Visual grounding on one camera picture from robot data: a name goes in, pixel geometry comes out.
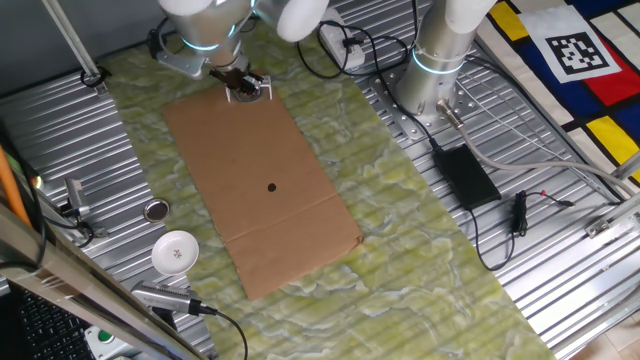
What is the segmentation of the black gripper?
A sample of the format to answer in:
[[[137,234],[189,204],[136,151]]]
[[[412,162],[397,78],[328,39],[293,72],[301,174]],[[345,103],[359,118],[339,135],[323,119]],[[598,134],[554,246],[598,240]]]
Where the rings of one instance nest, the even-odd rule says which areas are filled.
[[[260,75],[249,73],[250,66],[233,67],[230,70],[212,68],[209,74],[223,82],[233,91],[236,98],[249,98],[251,94],[260,94],[263,78]]]

